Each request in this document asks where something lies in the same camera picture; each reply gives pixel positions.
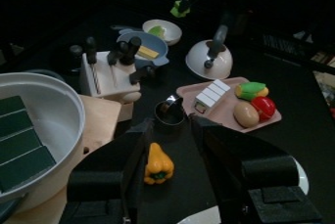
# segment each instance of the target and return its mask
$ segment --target toy food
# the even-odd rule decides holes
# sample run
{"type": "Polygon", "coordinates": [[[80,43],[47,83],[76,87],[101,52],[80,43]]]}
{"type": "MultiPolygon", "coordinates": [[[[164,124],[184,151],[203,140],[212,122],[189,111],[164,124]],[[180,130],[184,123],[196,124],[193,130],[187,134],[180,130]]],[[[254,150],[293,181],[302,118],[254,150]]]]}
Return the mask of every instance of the toy food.
{"type": "Polygon", "coordinates": [[[277,112],[277,105],[274,101],[264,96],[258,96],[251,100],[251,104],[254,105],[258,114],[259,114],[259,120],[267,120],[275,115],[277,112]]]}
{"type": "Polygon", "coordinates": [[[164,39],[164,33],[165,33],[165,29],[161,25],[155,26],[149,32],[151,34],[156,35],[157,37],[160,37],[161,39],[164,39]]]}
{"type": "Polygon", "coordinates": [[[164,153],[160,144],[153,142],[149,148],[144,182],[149,185],[163,184],[173,177],[173,172],[175,163],[169,156],[164,153]]]}
{"type": "Polygon", "coordinates": [[[235,118],[244,127],[254,127],[259,123],[259,114],[250,102],[239,102],[235,106],[235,118]]]}
{"type": "Polygon", "coordinates": [[[140,46],[138,55],[152,60],[157,58],[160,53],[144,46],[140,46]]]}
{"type": "Polygon", "coordinates": [[[196,112],[203,115],[210,115],[230,89],[231,87],[220,79],[216,79],[196,95],[196,112]]]}
{"type": "Polygon", "coordinates": [[[267,96],[268,89],[264,83],[246,82],[236,86],[236,96],[240,99],[251,101],[258,96],[267,96]]]}

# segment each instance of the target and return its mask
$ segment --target pink tray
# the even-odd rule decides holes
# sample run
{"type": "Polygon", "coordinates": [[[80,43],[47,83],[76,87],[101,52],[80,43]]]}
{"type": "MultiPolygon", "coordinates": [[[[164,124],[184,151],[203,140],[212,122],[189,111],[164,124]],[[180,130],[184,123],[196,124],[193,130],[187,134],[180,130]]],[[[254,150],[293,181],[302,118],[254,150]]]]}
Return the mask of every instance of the pink tray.
{"type": "MultiPolygon", "coordinates": [[[[263,121],[258,126],[250,128],[242,126],[234,115],[235,106],[242,101],[242,99],[236,97],[235,90],[236,86],[243,82],[248,82],[248,80],[243,77],[236,77],[236,78],[223,79],[222,81],[226,82],[226,84],[231,87],[231,89],[226,93],[223,101],[207,116],[208,119],[218,122],[219,124],[223,124],[226,127],[230,127],[244,133],[251,132],[255,129],[282,120],[282,114],[277,110],[275,115],[268,120],[263,121]]],[[[196,95],[203,91],[203,89],[211,83],[212,81],[199,83],[191,86],[184,86],[177,89],[179,96],[184,98],[184,109],[188,115],[196,112],[193,109],[196,95]]]]}

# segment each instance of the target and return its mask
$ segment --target large white bowl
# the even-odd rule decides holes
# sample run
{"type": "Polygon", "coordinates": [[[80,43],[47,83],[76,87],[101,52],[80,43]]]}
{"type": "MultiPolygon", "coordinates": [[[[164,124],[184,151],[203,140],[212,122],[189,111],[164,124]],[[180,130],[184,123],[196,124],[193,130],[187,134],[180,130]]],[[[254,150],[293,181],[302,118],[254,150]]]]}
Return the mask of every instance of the large white bowl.
{"type": "Polygon", "coordinates": [[[21,212],[46,202],[63,189],[84,159],[85,105],[76,90],[54,77],[27,72],[0,74],[0,99],[18,95],[39,139],[57,160],[35,179],[0,193],[0,203],[26,196],[17,210],[21,212]]]}
{"type": "Polygon", "coordinates": [[[153,27],[161,26],[164,29],[164,37],[163,40],[167,42],[168,46],[173,46],[177,44],[183,37],[181,28],[172,22],[164,20],[151,20],[143,24],[143,30],[149,32],[153,27]]]}

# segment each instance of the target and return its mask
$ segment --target dark green sponge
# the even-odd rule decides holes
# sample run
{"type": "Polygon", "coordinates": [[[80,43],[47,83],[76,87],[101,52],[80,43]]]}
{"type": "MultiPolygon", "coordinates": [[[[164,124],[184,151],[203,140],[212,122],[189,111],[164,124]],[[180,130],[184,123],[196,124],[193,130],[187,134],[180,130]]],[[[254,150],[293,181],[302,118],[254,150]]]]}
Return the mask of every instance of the dark green sponge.
{"type": "Polygon", "coordinates": [[[23,186],[55,163],[39,140],[22,97],[0,100],[0,192],[23,186]]]}

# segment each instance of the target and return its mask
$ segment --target black table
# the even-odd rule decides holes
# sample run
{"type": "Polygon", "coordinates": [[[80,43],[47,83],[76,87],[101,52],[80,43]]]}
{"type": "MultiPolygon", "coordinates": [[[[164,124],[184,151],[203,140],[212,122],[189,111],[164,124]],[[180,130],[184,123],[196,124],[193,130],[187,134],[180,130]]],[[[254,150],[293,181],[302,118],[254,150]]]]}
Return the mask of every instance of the black table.
{"type": "MultiPolygon", "coordinates": [[[[70,42],[84,42],[85,38],[92,35],[97,39],[98,50],[110,50],[118,32],[110,30],[109,25],[141,26],[141,23],[149,19],[153,17],[147,13],[134,12],[110,4],[31,58],[26,59],[13,71],[31,68],[53,69],[50,56],[55,48],[70,42]]],[[[152,116],[155,105],[176,93],[179,87],[203,82],[188,70],[185,56],[193,45],[207,39],[208,35],[187,26],[183,26],[183,30],[183,40],[169,50],[169,65],[157,70],[155,79],[147,78],[141,81],[143,96],[136,102],[133,120],[120,124],[117,134],[122,134],[130,125],[143,123],[144,119],[152,116]]],[[[242,76],[248,80],[264,82],[283,115],[281,122],[248,134],[268,141],[297,158],[307,173],[309,198],[323,215],[325,223],[333,223],[335,220],[333,209],[335,205],[333,166],[335,163],[335,127],[313,71],[264,55],[246,44],[239,44],[238,41],[231,42],[230,38],[227,46],[235,62],[231,77],[242,76]]],[[[67,74],[63,77],[81,92],[78,77],[67,74]]],[[[169,141],[171,137],[161,137],[163,146],[181,168],[179,170],[177,166],[175,180],[163,185],[161,189],[145,188],[141,223],[176,223],[188,215],[215,205],[196,144],[189,137],[184,139],[189,136],[188,128],[187,123],[181,135],[172,141],[169,141]]]]}

